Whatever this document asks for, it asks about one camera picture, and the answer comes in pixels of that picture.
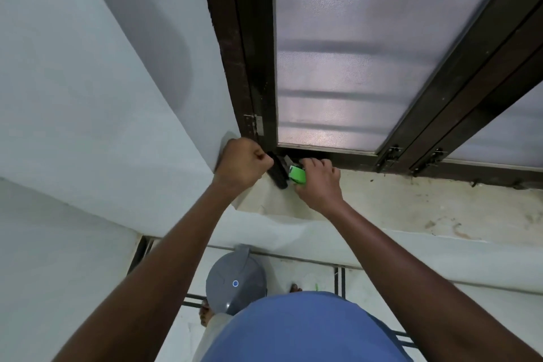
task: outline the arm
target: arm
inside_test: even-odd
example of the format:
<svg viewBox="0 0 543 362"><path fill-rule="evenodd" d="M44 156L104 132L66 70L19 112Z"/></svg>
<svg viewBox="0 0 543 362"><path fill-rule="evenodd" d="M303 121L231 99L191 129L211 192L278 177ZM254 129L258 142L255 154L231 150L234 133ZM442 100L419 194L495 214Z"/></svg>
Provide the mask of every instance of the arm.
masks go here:
<svg viewBox="0 0 543 362"><path fill-rule="evenodd" d="M359 215L344 200L339 169L304 159L307 183L296 192L349 244L364 271L428 360L542 361L452 283Z"/></svg>
<svg viewBox="0 0 543 362"><path fill-rule="evenodd" d="M54 362L155 360L221 215L272 165L252 140L230 140L204 194L79 327Z"/></svg>

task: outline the shirt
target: shirt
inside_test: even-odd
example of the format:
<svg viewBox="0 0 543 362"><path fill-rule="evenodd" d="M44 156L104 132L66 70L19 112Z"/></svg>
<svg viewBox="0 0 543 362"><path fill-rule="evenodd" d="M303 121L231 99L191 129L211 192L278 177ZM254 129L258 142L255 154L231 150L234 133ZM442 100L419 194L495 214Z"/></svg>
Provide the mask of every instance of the shirt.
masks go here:
<svg viewBox="0 0 543 362"><path fill-rule="evenodd" d="M271 296L237 314L202 362L411 361L394 333L329 292Z"/></svg>

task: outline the frosted glass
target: frosted glass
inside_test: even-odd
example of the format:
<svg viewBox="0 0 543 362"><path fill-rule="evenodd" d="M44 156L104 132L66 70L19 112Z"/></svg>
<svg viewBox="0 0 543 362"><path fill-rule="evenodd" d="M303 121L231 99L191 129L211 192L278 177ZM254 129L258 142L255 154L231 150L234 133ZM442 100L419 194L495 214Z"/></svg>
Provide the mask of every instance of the frosted glass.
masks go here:
<svg viewBox="0 0 543 362"><path fill-rule="evenodd" d="M483 0L275 0L282 144L375 151Z"/></svg>
<svg viewBox="0 0 543 362"><path fill-rule="evenodd" d="M458 147L449 159L543 167L543 83Z"/></svg>

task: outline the bare foot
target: bare foot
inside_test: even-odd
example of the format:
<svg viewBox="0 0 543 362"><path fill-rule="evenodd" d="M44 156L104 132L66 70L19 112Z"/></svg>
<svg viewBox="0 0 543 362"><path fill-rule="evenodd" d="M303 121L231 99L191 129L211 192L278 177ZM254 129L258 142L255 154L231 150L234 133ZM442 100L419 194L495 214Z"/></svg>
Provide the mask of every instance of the bare foot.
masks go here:
<svg viewBox="0 0 543 362"><path fill-rule="evenodd" d="M211 321L211 318L215 316L215 313L211 310L209 307L209 303L207 303L207 299L204 299L202 301L202 306L200 308L200 323L203 327L207 328L207 324L209 324L209 321Z"/></svg>
<svg viewBox="0 0 543 362"><path fill-rule="evenodd" d="M289 293L290 294L293 294L295 292L302 292L302 288L298 288L298 285L296 285L295 283L292 284L292 286L290 287L290 291Z"/></svg>

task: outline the wooden frame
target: wooden frame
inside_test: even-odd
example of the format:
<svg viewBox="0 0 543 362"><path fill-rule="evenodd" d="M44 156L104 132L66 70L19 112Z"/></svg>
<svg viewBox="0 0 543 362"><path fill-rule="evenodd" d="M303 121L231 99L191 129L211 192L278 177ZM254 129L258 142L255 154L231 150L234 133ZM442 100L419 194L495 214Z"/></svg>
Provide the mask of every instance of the wooden frame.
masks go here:
<svg viewBox="0 0 543 362"><path fill-rule="evenodd" d="M442 161L543 79L543 0L486 0L377 153L277 143L273 0L208 0L242 135L343 169L542 187L543 174Z"/></svg>

